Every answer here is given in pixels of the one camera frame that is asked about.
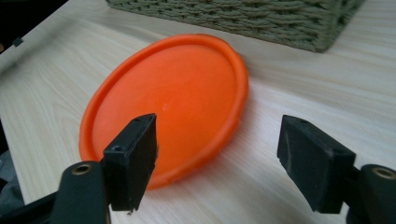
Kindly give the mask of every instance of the wooden table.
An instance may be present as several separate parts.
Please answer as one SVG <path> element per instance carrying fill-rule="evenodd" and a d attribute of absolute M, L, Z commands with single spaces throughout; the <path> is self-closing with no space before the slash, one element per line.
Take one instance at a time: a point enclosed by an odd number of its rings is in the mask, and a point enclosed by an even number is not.
<path fill-rule="evenodd" d="M 307 119 L 358 154 L 356 166 L 396 168 L 396 2 L 368 0 L 330 50 L 292 49 L 241 35 L 70 0 L 0 57 L 0 115 L 26 203 L 57 190 L 80 161 L 79 124 L 121 62 L 170 35 L 231 44 L 249 71 L 241 124 L 196 174 L 146 193 L 114 223 L 345 223 L 313 213 L 276 157 L 282 115 Z"/>

